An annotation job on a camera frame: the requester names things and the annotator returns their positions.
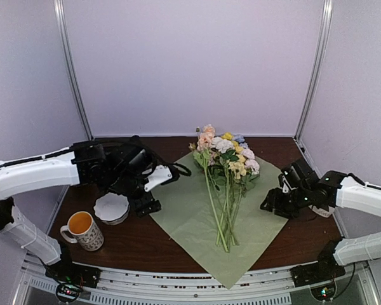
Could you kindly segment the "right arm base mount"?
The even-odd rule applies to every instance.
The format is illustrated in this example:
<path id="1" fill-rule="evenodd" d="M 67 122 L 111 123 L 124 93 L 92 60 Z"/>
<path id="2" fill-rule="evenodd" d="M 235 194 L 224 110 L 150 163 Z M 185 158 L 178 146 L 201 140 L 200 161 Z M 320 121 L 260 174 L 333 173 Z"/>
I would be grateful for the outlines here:
<path id="1" fill-rule="evenodd" d="M 331 301 L 337 296 L 336 279 L 345 275 L 345 268 L 326 262 L 298 265 L 291 270 L 295 287 L 310 287 L 317 301 Z"/>

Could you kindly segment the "pink rose stem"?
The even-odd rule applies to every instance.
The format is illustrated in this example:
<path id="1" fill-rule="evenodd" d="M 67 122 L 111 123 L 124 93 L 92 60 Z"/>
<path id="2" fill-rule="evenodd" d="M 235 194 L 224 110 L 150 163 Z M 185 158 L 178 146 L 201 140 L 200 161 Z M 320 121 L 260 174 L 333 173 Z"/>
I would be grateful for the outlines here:
<path id="1" fill-rule="evenodd" d="M 260 175 L 260 165 L 251 149 L 244 149 L 239 154 L 236 154 L 236 156 L 238 157 L 238 161 L 233 162 L 231 165 L 236 187 L 236 199 L 232 206 L 231 226 L 229 227 L 230 239 L 233 245 L 239 244 L 235 235 L 234 226 L 241 206 L 241 200 L 246 196 L 248 191 L 256 186 Z"/>
<path id="2" fill-rule="evenodd" d="M 224 141 L 221 137 L 215 137 L 213 139 L 213 143 L 211 145 L 211 159 L 210 165 L 208 167 L 211 188 L 213 189 L 215 206 L 217 209 L 218 217 L 220 216 L 220 203 L 218 200 L 219 197 L 219 188 L 218 186 L 222 186 L 224 184 L 224 178 L 220 178 L 222 175 L 220 172 L 222 171 L 222 165 L 220 164 L 220 158 L 224 158 L 224 154 L 222 150 L 224 148 Z"/>

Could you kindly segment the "pink and green wrapping paper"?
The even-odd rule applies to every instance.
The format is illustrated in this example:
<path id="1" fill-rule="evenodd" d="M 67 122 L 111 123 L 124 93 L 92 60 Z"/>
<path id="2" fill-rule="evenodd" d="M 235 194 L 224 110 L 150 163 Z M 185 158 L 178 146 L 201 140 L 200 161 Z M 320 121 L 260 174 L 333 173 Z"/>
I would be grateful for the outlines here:
<path id="1" fill-rule="evenodd" d="M 162 206 L 160 211 L 151 215 L 154 221 L 228 289 L 256 263 L 287 223 L 285 218 L 260 209 L 268 191 L 278 187 L 281 171 L 263 159 L 257 161 L 260 175 L 237 206 L 232 226 L 235 238 L 226 241 L 228 252 L 218 237 L 219 230 L 223 231 L 227 224 L 222 210 L 225 188 L 216 191 L 206 183 L 204 172 L 192 154 L 179 160 L 191 170 L 190 177 L 181 177 L 176 182 L 152 190 Z"/>

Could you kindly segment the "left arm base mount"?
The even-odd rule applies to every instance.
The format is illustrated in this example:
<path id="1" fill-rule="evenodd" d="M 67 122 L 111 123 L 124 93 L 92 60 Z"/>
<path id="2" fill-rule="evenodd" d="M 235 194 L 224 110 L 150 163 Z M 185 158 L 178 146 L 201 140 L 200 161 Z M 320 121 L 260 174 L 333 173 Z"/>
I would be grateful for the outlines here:
<path id="1" fill-rule="evenodd" d="M 45 275 L 55 280 L 55 296 L 65 304 L 70 304 L 85 293 L 86 288 L 97 288 L 101 270 L 95 267 L 73 264 L 71 268 L 56 268 L 44 265 Z"/>

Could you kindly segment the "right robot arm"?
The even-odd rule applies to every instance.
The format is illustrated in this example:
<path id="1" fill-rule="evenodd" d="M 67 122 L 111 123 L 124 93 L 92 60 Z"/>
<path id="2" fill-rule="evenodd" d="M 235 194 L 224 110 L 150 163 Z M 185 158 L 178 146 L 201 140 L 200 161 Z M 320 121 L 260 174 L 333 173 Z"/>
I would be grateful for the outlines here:
<path id="1" fill-rule="evenodd" d="M 364 182 L 353 173 L 334 170 L 322 177 L 300 158 L 281 170 L 279 187 L 271 189 L 260 209 L 286 219 L 298 217 L 299 211 L 312 207 L 324 212 L 336 208 L 359 210 L 381 217 L 381 186 Z M 313 266 L 317 280 L 327 280 L 337 266 L 381 258 L 381 232 L 331 242 Z"/>

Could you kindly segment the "peach blossom stem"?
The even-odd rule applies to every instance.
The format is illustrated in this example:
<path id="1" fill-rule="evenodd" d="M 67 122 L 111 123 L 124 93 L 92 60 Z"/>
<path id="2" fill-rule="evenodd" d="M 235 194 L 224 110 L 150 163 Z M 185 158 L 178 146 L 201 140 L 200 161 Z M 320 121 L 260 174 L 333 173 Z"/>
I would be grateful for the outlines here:
<path id="1" fill-rule="evenodd" d="M 211 211 L 213 212 L 213 218 L 215 220 L 215 225 L 217 229 L 217 238 L 218 238 L 217 245 L 219 245 L 219 243 L 222 243 L 225 253 L 228 253 L 229 247 L 225 240 L 224 233 L 222 230 L 222 225 L 220 224 L 220 219 L 218 217 L 215 202 L 213 200 L 211 182 L 210 182 L 210 176 L 209 176 L 209 170 L 208 170 L 208 167 L 210 165 L 210 159 L 211 159 L 210 149 L 213 143 L 213 138 L 215 137 L 215 132 L 213 131 L 213 129 L 214 127 L 212 127 L 211 125 L 207 125 L 206 128 L 203 128 L 202 130 L 199 127 L 197 127 L 196 128 L 197 142 L 191 143 L 189 145 L 189 149 L 192 151 L 194 161 L 203 170 L 204 180 L 208 190 L 210 207 L 211 207 Z"/>

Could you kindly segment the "yellow flower stem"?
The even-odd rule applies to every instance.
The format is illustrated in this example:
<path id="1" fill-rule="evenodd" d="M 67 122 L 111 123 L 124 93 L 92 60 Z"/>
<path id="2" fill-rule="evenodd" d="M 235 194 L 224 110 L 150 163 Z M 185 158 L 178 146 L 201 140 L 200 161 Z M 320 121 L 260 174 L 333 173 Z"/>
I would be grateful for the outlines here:
<path id="1" fill-rule="evenodd" d="M 224 154 L 224 174 L 225 174 L 225 203 L 223 207 L 223 233 L 228 247 L 233 245 L 230 239 L 230 226 L 231 226 L 231 210 L 236 199 L 236 187 L 234 182 L 234 176 L 231 171 L 231 165 L 233 162 L 238 161 L 236 154 L 239 154 L 243 148 L 238 145 L 231 137 L 229 133 L 222 136 L 224 141 L 224 148 L 222 153 Z"/>

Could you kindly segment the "cream yellow rose spray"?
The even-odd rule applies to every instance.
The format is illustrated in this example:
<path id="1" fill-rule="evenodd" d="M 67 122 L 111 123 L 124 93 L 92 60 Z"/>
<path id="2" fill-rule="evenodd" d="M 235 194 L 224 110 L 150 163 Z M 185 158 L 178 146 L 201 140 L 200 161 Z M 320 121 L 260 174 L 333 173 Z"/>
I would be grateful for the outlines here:
<path id="1" fill-rule="evenodd" d="M 236 219 L 241 206 L 241 201 L 246 193 L 247 169 L 237 155 L 227 159 L 220 158 L 224 184 L 218 186 L 220 216 L 217 231 L 217 244 L 221 244 L 225 253 L 229 253 L 232 246 L 239 245 L 236 237 Z"/>

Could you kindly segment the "blue flower stem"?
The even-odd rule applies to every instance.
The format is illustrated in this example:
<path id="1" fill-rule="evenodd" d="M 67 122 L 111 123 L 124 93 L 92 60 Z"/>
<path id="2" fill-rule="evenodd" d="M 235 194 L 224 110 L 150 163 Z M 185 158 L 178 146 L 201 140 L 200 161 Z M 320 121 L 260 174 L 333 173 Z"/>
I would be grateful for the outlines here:
<path id="1" fill-rule="evenodd" d="M 244 138 L 242 135 L 240 135 L 240 134 L 238 134 L 238 135 L 234 135 L 234 136 L 233 136 L 233 140 L 234 140 L 235 142 L 237 142 L 238 145 L 239 145 L 240 147 L 242 147 L 243 149 L 249 149 L 249 145 L 247 144 L 245 138 Z"/>

